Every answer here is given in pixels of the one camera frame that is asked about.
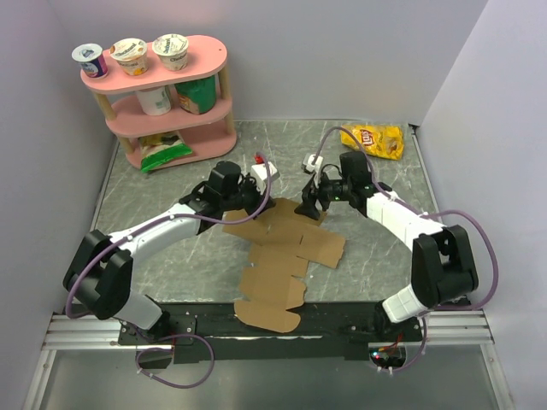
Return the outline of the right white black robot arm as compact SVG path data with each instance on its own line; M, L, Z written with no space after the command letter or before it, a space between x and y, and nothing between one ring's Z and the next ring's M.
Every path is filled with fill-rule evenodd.
M313 220L332 202L347 202L364 217L380 224L411 251L410 283L379 304L375 334L386 341L403 331L403 322L426 310L476 290L479 285L467 231L446 226L412 212L397 202L386 184L375 184L362 152L339 156L338 179L330 179L318 155L307 155L304 172L311 179L295 209Z

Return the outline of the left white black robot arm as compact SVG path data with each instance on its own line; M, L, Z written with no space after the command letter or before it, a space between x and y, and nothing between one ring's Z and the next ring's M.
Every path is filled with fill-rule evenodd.
M164 213L123 231L88 232L62 281L68 291L66 315L79 317L73 309L78 300L97 319L127 322L149 343L160 343L172 330L170 314L133 289L133 268L172 244L226 224L223 216L229 211L245 211L243 222L254 219L274 206L270 191L278 177L270 161L255 164L247 174L234 162L220 161Z

